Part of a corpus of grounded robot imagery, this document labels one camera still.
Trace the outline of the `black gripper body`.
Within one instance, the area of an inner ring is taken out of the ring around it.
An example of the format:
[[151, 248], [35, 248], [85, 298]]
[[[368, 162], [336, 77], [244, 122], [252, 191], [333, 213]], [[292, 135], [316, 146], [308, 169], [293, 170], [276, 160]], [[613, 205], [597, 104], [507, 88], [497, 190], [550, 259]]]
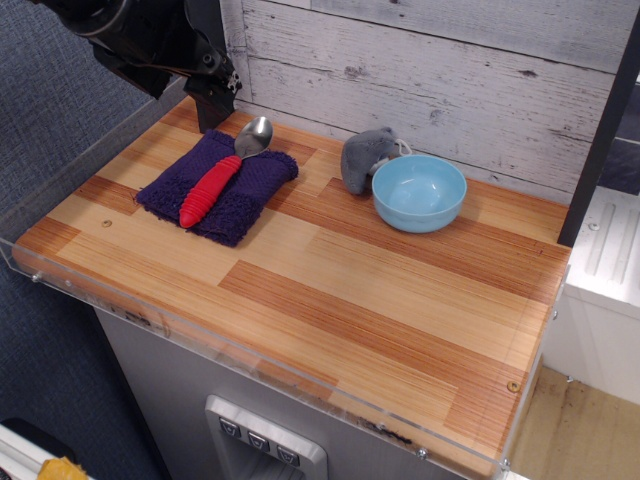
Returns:
[[235, 96], [242, 88], [232, 61], [223, 49], [197, 30], [188, 38], [187, 92], [205, 116], [230, 116], [234, 112]]

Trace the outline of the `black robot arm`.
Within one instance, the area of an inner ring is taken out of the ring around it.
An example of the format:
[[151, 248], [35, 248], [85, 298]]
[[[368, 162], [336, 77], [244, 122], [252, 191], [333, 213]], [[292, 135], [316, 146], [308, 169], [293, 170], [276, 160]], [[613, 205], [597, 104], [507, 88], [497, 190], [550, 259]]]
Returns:
[[155, 99], [173, 76], [197, 105], [203, 129], [234, 111], [242, 88], [227, 55], [219, 1], [61, 0], [41, 3], [92, 45], [96, 60]]

